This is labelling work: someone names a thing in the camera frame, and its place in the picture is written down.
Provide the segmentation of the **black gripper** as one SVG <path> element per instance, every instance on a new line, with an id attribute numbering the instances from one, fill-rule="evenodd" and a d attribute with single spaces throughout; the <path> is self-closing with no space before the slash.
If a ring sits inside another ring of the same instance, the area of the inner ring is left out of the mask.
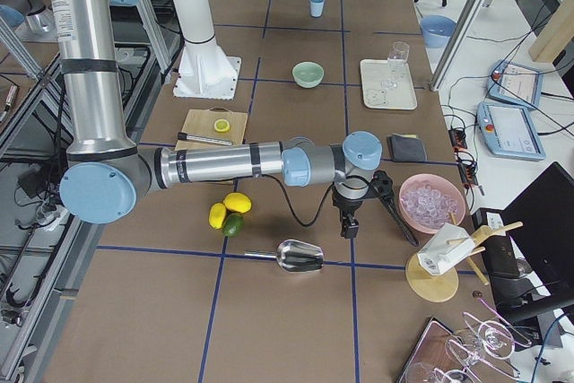
<path id="1" fill-rule="evenodd" d="M 333 206 L 338 209 L 341 222 L 341 236 L 345 239 L 355 239 L 359 231 L 359 222 L 354 217 L 361 207 L 362 198 L 366 195 L 366 187 L 352 188 L 346 185 L 334 185 L 332 192 Z"/>

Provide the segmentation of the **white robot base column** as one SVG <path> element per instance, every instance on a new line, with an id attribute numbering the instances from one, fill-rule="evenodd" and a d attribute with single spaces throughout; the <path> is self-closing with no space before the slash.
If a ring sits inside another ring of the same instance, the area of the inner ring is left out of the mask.
<path id="1" fill-rule="evenodd" d="M 174 95 L 180 98 L 232 100 L 241 59 L 218 45 L 209 0 L 172 0 L 185 43 Z"/>

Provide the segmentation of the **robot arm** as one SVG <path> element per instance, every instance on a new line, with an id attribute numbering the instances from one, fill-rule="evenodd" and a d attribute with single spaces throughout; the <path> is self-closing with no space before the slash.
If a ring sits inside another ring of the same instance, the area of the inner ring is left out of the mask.
<path id="1" fill-rule="evenodd" d="M 59 193 L 84 222 L 107 224 L 148 193 L 178 183 L 281 174 L 288 186 L 326 183 L 338 206 L 359 205 L 380 164 L 382 144 L 358 131 L 341 144 L 306 138 L 199 150 L 139 149 L 126 134 L 111 0 L 51 0 L 74 140 Z"/>

